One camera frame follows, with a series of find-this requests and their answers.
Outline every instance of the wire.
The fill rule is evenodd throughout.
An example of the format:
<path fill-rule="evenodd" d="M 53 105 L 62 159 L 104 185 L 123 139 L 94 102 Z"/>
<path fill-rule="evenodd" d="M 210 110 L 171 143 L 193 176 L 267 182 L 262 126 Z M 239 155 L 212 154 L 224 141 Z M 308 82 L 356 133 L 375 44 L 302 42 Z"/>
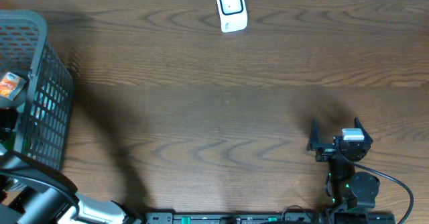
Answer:
<path fill-rule="evenodd" d="M 301 206 L 299 206 L 299 205 L 291 205 L 291 206 L 289 206 L 289 207 L 287 207 L 284 211 L 283 211 L 283 213 L 282 213 L 282 216 L 281 216 L 281 218 L 282 218 L 282 220 L 283 221 L 285 221 L 285 214 L 289 211 L 289 209 L 291 209 L 292 207 L 298 207 L 299 209 L 301 209 L 302 210 L 302 212 L 305 214 L 305 215 L 307 215 L 307 217 L 308 218 L 310 218 L 310 220 L 311 220 L 311 216 L 306 212 L 306 210 L 304 210 L 304 208 L 302 208 Z"/>
<path fill-rule="evenodd" d="M 388 180 L 391 180 L 391 181 L 395 182 L 396 184 L 398 184 L 398 185 L 402 186 L 402 187 L 403 187 L 403 188 L 408 192 L 408 194 L 409 194 L 409 196 L 410 196 L 410 205 L 408 206 L 408 210 L 407 210 L 407 212 L 405 212 L 404 217 L 402 217 L 401 221 L 400 221 L 400 222 L 398 222 L 397 224 L 402 224 L 402 223 L 404 223 L 404 222 L 405 222 L 405 220 L 410 216 L 411 211 L 412 211 L 413 206 L 414 206 L 414 195 L 413 195 L 413 192 L 410 190 L 410 188 L 408 188 L 408 186 L 407 186 L 406 184 L 402 183 L 400 180 L 398 180 L 398 179 L 396 179 L 396 178 L 394 178 L 394 177 L 388 176 L 388 175 L 386 175 L 386 174 L 384 174 L 384 173 L 382 173 L 382 172 L 380 172 L 380 171 L 373 170 L 373 169 L 371 169 L 371 168 L 368 168 L 368 167 L 362 166 L 362 165 L 360 165 L 360 164 L 356 164 L 356 163 L 354 163 L 353 161 L 350 161 L 349 159 L 347 159 L 347 158 L 346 158 L 346 156 L 344 156 L 344 155 L 341 153 L 339 146 L 337 146 L 336 150 L 337 150 L 336 152 L 337 152 L 337 153 L 339 153 L 339 155 L 340 155 L 341 157 L 343 157 L 343 159 L 344 159 L 347 163 L 352 164 L 352 165 L 354 165 L 354 166 L 356 166 L 356 167 L 358 167 L 358 168 L 361 168 L 361 169 L 363 169 L 363 170 L 366 170 L 366 171 L 368 171 L 368 172 L 372 172 L 372 173 L 374 173 L 374 174 L 378 174 L 378 175 L 380 175 L 380 176 L 382 176 L 382 177 L 384 177 L 384 178 L 386 178 L 386 179 L 388 179 Z"/>
<path fill-rule="evenodd" d="M 11 178 L 22 178 L 24 180 L 30 180 L 33 182 L 37 182 L 39 184 L 44 184 L 46 186 L 49 186 L 50 188 L 53 188 L 54 190 L 58 191 L 60 194 L 64 195 L 64 197 L 66 197 L 68 199 L 68 201 L 70 201 L 70 204 L 76 209 L 76 212 L 73 214 L 72 219 L 77 219 L 79 216 L 79 204 L 78 201 L 76 199 L 73 198 L 73 196 L 67 192 L 65 192 L 64 190 L 58 188 L 57 186 L 54 186 L 53 184 L 47 183 L 44 180 L 39 180 L 37 178 L 32 178 L 32 177 L 27 177 L 25 175 L 22 174 L 17 174 L 17 173 L 12 173 L 11 171 L 13 171 L 14 169 L 1 169 L 0 170 L 0 175 L 4 175 L 4 176 L 8 176 Z"/>

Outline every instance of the black cable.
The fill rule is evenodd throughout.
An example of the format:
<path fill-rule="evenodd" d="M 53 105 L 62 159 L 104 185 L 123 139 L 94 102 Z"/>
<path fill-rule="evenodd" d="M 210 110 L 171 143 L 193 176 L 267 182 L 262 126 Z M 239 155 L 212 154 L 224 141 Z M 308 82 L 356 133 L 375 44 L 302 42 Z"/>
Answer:
<path fill-rule="evenodd" d="M 401 221 L 400 221 L 400 222 L 398 222 L 397 224 L 402 224 L 402 223 L 404 223 L 404 221 L 408 218 L 408 216 L 410 216 L 411 211 L 412 211 L 413 206 L 414 206 L 414 195 L 413 195 L 413 192 L 410 190 L 410 188 L 408 188 L 408 186 L 407 186 L 406 184 L 402 183 L 400 180 L 398 180 L 398 179 L 396 179 L 396 178 L 394 178 L 394 177 L 388 176 L 388 175 L 386 175 L 386 174 L 384 174 L 384 173 L 382 173 L 382 172 L 380 172 L 380 171 L 373 170 L 373 169 L 371 169 L 371 168 L 368 168 L 368 167 L 362 166 L 362 165 L 360 165 L 360 164 L 356 164 L 356 163 L 354 163 L 353 161 L 350 161 L 349 159 L 347 159 L 347 158 L 346 158 L 346 156 L 344 156 L 344 155 L 341 153 L 339 146 L 336 148 L 336 152 L 337 152 L 337 153 L 339 153 L 339 155 L 340 155 L 341 157 L 343 157 L 343 159 L 344 159 L 347 163 L 352 164 L 352 165 L 354 165 L 354 166 L 356 166 L 356 167 L 358 167 L 358 168 L 361 168 L 361 169 L 363 169 L 363 170 L 366 170 L 366 171 L 368 171 L 368 172 L 372 172 L 372 173 L 374 173 L 374 174 L 378 174 L 378 175 L 380 175 L 380 176 L 382 176 L 382 177 L 384 177 L 384 178 L 386 178 L 386 179 L 388 179 L 388 180 L 391 180 L 391 181 L 395 182 L 396 184 L 398 184 L 398 185 L 402 186 L 402 188 L 404 188 L 404 189 L 408 192 L 408 194 L 409 194 L 409 196 L 410 196 L 410 205 L 408 206 L 408 210 L 407 210 L 407 212 L 405 212 L 404 217 L 402 217 Z"/>
<path fill-rule="evenodd" d="M 54 190 L 58 191 L 60 194 L 64 195 L 64 197 L 66 197 L 70 201 L 70 204 L 76 209 L 76 212 L 72 216 L 72 219 L 78 218 L 78 216 L 79 216 L 79 204 L 78 204 L 78 201 L 76 201 L 76 199 L 74 199 L 74 197 L 71 194 L 65 192 L 64 190 L 58 188 L 57 186 L 54 186 L 50 183 L 47 183 L 46 181 L 39 180 L 37 178 L 27 177 L 27 176 L 22 175 L 22 174 L 11 173 L 11 170 L 14 170 L 14 169 L 10 169 L 10 170 L 1 169 L 0 175 L 8 176 L 10 178 L 17 178 L 18 177 L 18 178 L 22 178 L 24 180 L 30 180 L 33 182 L 37 182 L 39 184 L 44 184 L 46 186 L 49 186 L 50 188 L 53 188 Z"/>
<path fill-rule="evenodd" d="M 301 209 L 302 210 L 302 212 L 305 214 L 305 215 L 307 215 L 307 217 L 308 218 L 310 218 L 310 220 L 311 220 L 311 216 L 306 212 L 306 210 L 304 210 L 304 208 L 302 208 L 301 206 L 299 206 L 299 205 L 291 205 L 291 206 L 289 206 L 288 208 L 286 208 L 284 211 L 283 211 L 283 213 L 282 213 L 282 216 L 281 216 L 281 219 L 283 220 L 283 221 L 285 221 L 285 218 L 286 217 L 284 217 L 284 215 L 289 211 L 289 209 L 291 209 L 292 207 L 298 207 L 299 209 Z"/>

